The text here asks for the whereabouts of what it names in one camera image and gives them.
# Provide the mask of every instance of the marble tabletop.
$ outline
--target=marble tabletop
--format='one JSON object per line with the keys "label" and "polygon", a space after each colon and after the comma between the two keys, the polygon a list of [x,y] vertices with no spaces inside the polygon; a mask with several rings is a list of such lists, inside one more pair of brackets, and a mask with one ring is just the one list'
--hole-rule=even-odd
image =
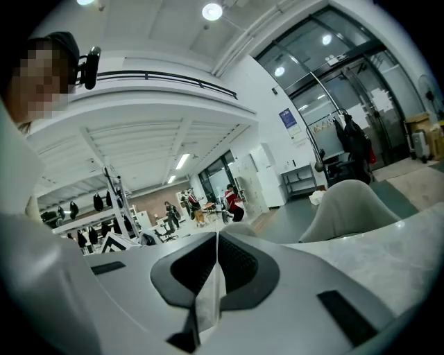
{"label": "marble tabletop", "polygon": [[326,260],[400,315],[426,298],[443,262],[444,203],[368,233],[285,246]]}

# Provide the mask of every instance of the black railing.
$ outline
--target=black railing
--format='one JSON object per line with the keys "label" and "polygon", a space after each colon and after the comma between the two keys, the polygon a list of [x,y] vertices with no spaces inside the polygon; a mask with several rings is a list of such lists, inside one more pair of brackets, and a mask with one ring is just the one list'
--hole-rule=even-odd
{"label": "black railing", "polygon": [[118,71],[104,71],[97,74],[97,81],[111,80],[111,79],[144,79],[144,80],[170,80],[179,83],[199,86],[202,89],[210,89],[228,96],[232,96],[237,100],[237,94],[224,87],[209,83],[204,80],[190,78],[189,76],[164,73],[162,71],[146,71],[146,70],[118,70]]}

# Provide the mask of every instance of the black mesh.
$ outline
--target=black mesh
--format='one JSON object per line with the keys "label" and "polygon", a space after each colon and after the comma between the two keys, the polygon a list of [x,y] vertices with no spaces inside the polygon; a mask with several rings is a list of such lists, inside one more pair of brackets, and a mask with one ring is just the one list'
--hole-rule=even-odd
{"label": "black mesh", "polygon": [[219,263],[225,275],[227,293],[246,285],[256,275],[256,258],[226,238],[219,236]]}
{"label": "black mesh", "polygon": [[199,294],[216,263],[216,239],[210,239],[173,262],[171,274],[195,295]]}

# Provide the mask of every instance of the black rectangular slot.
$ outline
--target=black rectangular slot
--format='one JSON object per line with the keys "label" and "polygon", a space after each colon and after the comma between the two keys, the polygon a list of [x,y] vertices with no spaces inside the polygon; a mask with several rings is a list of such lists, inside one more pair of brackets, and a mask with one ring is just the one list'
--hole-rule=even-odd
{"label": "black rectangular slot", "polygon": [[372,325],[338,291],[320,293],[318,299],[355,347],[376,335]]}
{"label": "black rectangular slot", "polygon": [[92,266],[91,270],[95,275],[105,274],[110,271],[124,268],[126,265],[121,261],[113,261],[112,263],[105,263],[103,265]]}

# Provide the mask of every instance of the blue poster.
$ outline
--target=blue poster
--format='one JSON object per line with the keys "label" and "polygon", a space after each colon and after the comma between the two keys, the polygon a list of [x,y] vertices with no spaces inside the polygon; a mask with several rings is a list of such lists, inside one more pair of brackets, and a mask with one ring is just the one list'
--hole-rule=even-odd
{"label": "blue poster", "polygon": [[300,132],[300,128],[298,122],[296,122],[293,114],[290,109],[285,109],[281,113],[279,113],[280,119],[285,125],[285,128],[289,131],[290,136],[294,136],[295,134]]}

